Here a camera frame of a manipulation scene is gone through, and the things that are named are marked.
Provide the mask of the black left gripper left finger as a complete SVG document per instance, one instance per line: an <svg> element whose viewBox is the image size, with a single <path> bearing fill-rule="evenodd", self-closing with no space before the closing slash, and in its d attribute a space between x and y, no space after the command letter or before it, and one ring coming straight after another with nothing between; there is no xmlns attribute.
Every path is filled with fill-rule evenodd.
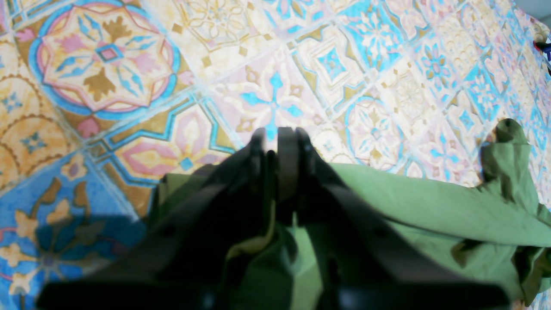
<svg viewBox="0 0 551 310"><path fill-rule="evenodd" d="M217 310L226 262L243 242L263 247L274 231L266 130L223 161L128 253L80 280L47 284L40 310Z"/></svg>

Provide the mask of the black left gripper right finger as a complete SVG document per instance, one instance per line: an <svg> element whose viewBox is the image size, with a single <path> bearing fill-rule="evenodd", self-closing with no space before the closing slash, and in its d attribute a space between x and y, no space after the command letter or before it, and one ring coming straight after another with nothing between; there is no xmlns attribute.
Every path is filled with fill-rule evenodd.
<svg viewBox="0 0 551 310"><path fill-rule="evenodd" d="M502 288L417 252L346 186L304 129L278 129L278 220L304 228L321 281L314 310L505 310Z"/></svg>

